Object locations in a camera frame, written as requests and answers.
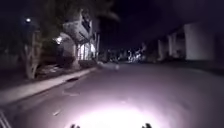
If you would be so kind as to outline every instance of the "night sky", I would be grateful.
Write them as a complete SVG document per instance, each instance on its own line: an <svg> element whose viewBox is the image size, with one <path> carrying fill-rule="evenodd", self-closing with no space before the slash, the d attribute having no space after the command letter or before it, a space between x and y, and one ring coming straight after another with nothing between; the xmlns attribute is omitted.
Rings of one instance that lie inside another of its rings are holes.
<svg viewBox="0 0 224 128"><path fill-rule="evenodd" d="M223 0L116 0L120 22L101 20L103 48L132 48L202 21L224 33Z"/></svg>
<svg viewBox="0 0 224 128"><path fill-rule="evenodd" d="M171 15L172 10L168 7L161 7L161 5L169 5L169 3L164 3L164 1L158 3L153 0L140 1L116 1L113 10L120 17L120 21L101 20L102 47L133 48L139 46L141 42L156 38L160 36L160 33L163 34L179 25ZM171 28L166 25L169 18L175 20L171 23Z"/></svg>

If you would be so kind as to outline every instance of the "tree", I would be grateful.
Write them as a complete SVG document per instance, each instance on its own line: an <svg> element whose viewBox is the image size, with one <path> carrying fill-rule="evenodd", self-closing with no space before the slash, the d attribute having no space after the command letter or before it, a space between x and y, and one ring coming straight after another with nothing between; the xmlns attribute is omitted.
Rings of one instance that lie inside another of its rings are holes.
<svg viewBox="0 0 224 128"><path fill-rule="evenodd" d="M5 30L1 30L0 45L5 47L2 51L9 49L23 58L29 79L35 78L43 44L59 36L60 32L66 33L63 23L74 20L82 9L89 18L106 16L118 19L110 11L113 1L108 0L32 0L27 5L22 21L17 17L17 20L12 20L15 22L7 23ZM66 34L77 42L73 35Z"/></svg>

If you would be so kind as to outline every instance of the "asphalt road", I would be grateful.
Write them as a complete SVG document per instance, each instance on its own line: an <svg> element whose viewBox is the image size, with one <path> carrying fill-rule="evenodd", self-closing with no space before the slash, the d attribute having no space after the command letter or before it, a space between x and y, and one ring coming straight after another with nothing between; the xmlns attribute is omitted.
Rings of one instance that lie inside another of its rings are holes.
<svg viewBox="0 0 224 128"><path fill-rule="evenodd" d="M36 99L6 111L13 128L224 127L224 79L199 70L107 65Z"/></svg>

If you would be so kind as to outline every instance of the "wall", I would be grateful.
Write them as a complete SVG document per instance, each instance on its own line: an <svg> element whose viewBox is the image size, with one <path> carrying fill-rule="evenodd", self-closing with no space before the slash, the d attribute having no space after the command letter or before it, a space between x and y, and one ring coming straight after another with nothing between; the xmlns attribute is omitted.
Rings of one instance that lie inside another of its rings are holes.
<svg viewBox="0 0 224 128"><path fill-rule="evenodd" d="M187 60L213 60L214 36L198 23L184 26Z"/></svg>

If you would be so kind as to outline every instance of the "street light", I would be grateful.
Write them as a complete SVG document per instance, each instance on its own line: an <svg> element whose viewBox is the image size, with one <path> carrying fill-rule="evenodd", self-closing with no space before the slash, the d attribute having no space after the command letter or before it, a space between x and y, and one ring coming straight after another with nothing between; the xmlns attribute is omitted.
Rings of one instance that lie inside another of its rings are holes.
<svg viewBox="0 0 224 128"><path fill-rule="evenodd" d="M31 22L31 19L30 18L26 18L26 22Z"/></svg>

